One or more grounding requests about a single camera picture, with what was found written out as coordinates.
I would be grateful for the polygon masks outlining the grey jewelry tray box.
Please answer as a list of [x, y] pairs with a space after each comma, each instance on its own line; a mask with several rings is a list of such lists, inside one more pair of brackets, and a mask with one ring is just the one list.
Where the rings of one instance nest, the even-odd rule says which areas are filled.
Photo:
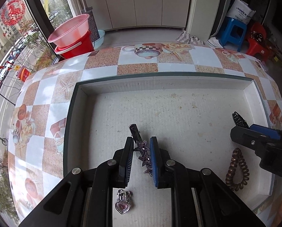
[[230, 138], [234, 112], [248, 124], [270, 125], [258, 84], [245, 77], [173, 72], [79, 82], [67, 115], [64, 172], [111, 159], [136, 124], [172, 159], [224, 180], [237, 147]]

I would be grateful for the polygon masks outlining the red plastic stool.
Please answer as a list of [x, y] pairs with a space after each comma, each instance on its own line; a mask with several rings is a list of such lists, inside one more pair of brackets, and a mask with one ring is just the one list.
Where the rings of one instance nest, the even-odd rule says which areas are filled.
[[259, 54], [263, 61], [269, 58], [270, 49], [266, 46], [267, 33], [259, 22], [252, 25], [246, 39], [249, 44], [247, 55], [255, 56]]

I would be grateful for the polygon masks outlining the red plastic bucket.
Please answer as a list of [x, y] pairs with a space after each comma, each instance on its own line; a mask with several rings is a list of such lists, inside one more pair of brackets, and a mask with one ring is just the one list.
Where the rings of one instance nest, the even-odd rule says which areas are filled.
[[81, 37], [73, 44], [64, 48], [59, 48], [58, 46], [55, 48], [55, 53], [60, 55], [64, 59], [73, 58], [75, 56], [93, 51], [95, 50], [91, 41], [91, 31], [89, 30], [83, 37]]

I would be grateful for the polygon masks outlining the purple star hair clip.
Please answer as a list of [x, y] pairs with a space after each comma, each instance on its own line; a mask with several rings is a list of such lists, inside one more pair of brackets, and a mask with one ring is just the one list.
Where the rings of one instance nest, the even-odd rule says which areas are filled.
[[150, 147], [148, 146], [147, 141], [142, 139], [136, 124], [129, 125], [129, 130], [134, 143], [136, 144], [136, 147], [134, 147], [134, 152], [140, 154], [138, 159], [142, 162], [141, 166], [146, 167], [144, 174], [149, 174], [152, 177], [153, 170], [150, 157]]

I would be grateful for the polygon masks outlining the blue plastic stool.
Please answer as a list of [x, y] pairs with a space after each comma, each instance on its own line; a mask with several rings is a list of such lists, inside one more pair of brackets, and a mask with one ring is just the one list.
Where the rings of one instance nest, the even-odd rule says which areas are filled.
[[217, 35], [217, 39], [223, 47], [225, 47], [227, 43], [236, 45], [237, 51], [240, 52], [246, 31], [246, 24], [231, 17], [225, 17]]

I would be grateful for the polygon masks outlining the white paper bag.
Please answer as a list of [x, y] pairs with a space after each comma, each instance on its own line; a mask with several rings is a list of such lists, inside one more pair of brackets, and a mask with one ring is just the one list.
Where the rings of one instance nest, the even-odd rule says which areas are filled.
[[236, 19], [247, 25], [255, 13], [256, 11], [252, 10], [244, 1], [235, 0], [227, 12], [226, 17]]

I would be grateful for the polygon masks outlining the white cabinet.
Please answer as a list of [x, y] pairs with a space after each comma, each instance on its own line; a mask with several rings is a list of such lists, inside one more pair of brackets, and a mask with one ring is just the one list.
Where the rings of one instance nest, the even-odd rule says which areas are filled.
[[184, 28], [190, 0], [85, 0], [98, 29], [133, 27]]

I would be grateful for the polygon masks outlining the light blue basin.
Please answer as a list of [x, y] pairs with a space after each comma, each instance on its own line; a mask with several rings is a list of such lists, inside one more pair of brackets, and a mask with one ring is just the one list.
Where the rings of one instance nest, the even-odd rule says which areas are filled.
[[104, 42], [105, 31], [104, 30], [98, 30], [98, 33], [99, 33], [99, 39], [97, 39], [93, 42], [93, 47], [94, 47], [95, 50], [99, 49]]

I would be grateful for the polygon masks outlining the striped cloth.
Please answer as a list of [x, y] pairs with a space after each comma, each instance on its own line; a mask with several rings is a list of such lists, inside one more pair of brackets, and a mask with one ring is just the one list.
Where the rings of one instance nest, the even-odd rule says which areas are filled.
[[187, 31], [183, 31], [180, 36], [176, 39], [177, 42], [192, 44], [196, 46], [204, 46], [204, 42], [196, 36], [191, 36]]

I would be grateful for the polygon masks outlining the patterned tablecloth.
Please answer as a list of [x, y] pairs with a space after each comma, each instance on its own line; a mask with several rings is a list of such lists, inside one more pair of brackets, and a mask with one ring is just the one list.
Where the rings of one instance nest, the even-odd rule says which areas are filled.
[[76, 56], [32, 74], [10, 123], [8, 170], [20, 221], [65, 177], [64, 136], [70, 100], [79, 82], [107, 77], [197, 73], [254, 80], [270, 128], [282, 129], [282, 97], [261, 62], [229, 49], [179, 43], [144, 43]]

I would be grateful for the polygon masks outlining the pink plastic basin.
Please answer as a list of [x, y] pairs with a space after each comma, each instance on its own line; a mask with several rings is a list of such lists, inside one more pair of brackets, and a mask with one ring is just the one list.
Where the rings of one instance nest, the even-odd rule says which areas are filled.
[[81, 14], [67, 20], [54, 30], [48, 37], [48, 42], [64, 48], [78, 41], [89, 29], [89, 17], [89, 14]]

